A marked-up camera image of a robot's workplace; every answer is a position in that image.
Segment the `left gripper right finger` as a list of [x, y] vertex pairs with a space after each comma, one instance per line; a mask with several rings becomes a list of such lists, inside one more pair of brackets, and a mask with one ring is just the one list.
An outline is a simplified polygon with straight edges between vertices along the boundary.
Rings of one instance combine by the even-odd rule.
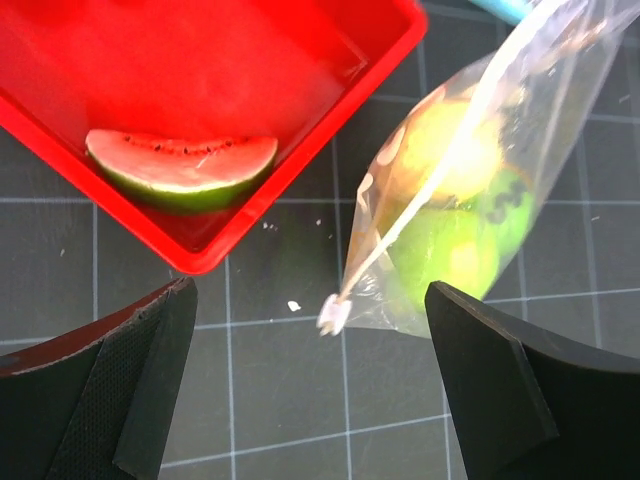
[[425, 306], [470, 479], [636, 479], [639, 361], [444, 282]]

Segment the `small striped watermelon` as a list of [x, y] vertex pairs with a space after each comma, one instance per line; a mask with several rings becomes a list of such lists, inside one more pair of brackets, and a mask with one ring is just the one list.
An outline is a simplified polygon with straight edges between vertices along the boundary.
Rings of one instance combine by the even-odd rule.
[[499, 170], [472, 206], [494, 232], [501, 255], [511, 255], [520, 248], [535, 210], [534, 197], [523, 176], [510, 168]]

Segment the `yellow orange round fruit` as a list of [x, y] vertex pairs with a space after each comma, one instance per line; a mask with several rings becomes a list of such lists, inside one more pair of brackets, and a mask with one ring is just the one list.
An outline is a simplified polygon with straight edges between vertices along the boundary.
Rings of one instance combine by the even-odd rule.
[[480, 123], [459, 142], [453, 137], [469, 107], [467, 101], [440, 100], [420, 106], [396, 132], [390, 191], [411, 198], [434, 173], [445, 154], [456, 157], [433, 198], [466, 201], [484, 190], [504, 161], [500, 144], [503, 116]]

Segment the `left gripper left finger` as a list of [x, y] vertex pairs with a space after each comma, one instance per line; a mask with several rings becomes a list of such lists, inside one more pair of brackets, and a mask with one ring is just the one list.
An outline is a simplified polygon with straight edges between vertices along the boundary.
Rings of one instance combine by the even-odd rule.
[[194, 331], [179, 278], [1, 358], [4, 479], [155, 479]]

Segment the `polka dot zip bag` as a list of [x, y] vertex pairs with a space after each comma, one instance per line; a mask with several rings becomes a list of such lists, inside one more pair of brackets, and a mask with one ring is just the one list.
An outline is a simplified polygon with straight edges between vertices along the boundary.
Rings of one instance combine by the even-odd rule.
[[635, 1], [534, 1], [497, 49], [420, 100], [355, 193], [340, 290], [317, 317], [429, 337], [425, 295], [483, 299], [548, 199], [638, 18]]

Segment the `green apple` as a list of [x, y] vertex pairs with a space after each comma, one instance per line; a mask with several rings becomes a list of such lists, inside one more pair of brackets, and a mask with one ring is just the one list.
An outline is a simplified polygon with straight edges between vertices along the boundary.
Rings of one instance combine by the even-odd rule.
[[446, 282], [483, 298], [500, 272], [494, 232], [461, 210], [420, 210], [387, 249], [409, 302], [424, 307], [429, 284]]

